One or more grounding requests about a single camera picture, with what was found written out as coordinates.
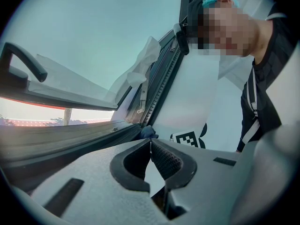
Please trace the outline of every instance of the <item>neck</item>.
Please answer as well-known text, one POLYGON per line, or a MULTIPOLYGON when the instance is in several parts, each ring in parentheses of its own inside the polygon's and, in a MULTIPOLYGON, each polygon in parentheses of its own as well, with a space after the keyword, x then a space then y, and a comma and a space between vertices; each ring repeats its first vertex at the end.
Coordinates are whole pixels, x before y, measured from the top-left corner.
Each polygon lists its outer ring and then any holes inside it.
POLYGON ((255 38, 250 54, 255 57, 255 64, 259 64, 266 53, 273 33, 273 21, 255 20, 255 38))

